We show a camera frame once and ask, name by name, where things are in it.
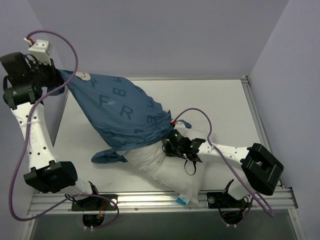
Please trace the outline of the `white pillow with print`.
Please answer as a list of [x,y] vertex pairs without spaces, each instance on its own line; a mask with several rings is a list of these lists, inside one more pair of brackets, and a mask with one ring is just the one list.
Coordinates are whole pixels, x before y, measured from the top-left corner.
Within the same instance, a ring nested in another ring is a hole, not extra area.
[[198,195],[204,182],[207,163],[197,163],[196,172],[191,162],[184,158],[167,156],[163,151],[166,140],[126,150],[122,156],[149,179],[153,179],[176,193],[189,198],[189,203],[198,205]]

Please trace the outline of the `blue letter-print pillowcase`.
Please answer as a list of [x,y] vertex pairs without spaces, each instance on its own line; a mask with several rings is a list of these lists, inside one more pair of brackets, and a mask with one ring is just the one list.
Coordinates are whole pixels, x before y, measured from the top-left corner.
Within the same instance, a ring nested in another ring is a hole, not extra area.
[[91,162],[126,162],[120,151],[155,144],[174,129],[170,111],[124,77],[59,70],[92,127],[109,149],[97,152]]

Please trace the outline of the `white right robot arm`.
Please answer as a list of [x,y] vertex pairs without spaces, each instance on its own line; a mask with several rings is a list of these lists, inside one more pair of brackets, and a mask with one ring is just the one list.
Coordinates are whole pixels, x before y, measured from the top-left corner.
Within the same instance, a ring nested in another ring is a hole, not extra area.
[[222,193],[223,203],[230,207],[250,192],[273,195],[284,170],[282,163],[260,143],[251,147],[209,144],[202,138],[191,140],[176,129],[166,138],[165,153],[194,162],[195,166],[215,163],[243,171],[244,177],[235,179]]

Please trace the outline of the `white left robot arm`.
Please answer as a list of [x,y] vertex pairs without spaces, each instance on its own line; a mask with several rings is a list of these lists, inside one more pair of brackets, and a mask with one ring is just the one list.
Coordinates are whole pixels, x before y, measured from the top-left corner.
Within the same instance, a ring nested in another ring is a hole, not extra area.
[[78,177],[72,162],[60,161],[45,122],[44,104],[36,104],[43,95],[43,87],[51,90],[64,83],[54,63],[44,65],[34,55],[21,52],[4,55],[0,62],[7,72],[3,79],[3,100],[27,142],[29,172],[24,174],[24,181],[42,193],[85,194],[83,204],[90,210],[97,209],[101,197],[96,187]]

